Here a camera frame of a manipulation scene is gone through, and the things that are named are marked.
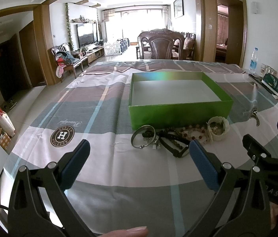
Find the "person's left hand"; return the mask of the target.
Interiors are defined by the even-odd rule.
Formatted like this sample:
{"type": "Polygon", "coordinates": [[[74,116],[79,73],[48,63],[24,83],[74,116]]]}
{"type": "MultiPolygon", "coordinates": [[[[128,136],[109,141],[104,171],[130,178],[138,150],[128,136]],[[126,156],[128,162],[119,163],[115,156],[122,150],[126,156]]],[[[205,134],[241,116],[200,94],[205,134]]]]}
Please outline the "person's left hand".
{"type": "Polygon", "coordinates": [[[149,230],[146,226],[134,227],[132,229],[119,229],[100,235],[100,237],[146,237],[149,230]]]}

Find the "person's right hand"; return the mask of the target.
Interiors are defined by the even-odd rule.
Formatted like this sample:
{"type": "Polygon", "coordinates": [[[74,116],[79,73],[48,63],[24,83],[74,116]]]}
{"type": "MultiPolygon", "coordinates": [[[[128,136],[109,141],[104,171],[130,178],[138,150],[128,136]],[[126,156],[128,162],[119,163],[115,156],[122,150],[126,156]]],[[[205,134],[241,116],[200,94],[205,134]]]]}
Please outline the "person's right hand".
{"type": "Polygon", "coordinates": [[[278,216],[278,205],[273,202],[270,202],[271,229],[274,229],[276,227],[277,216],[278,216]]]}

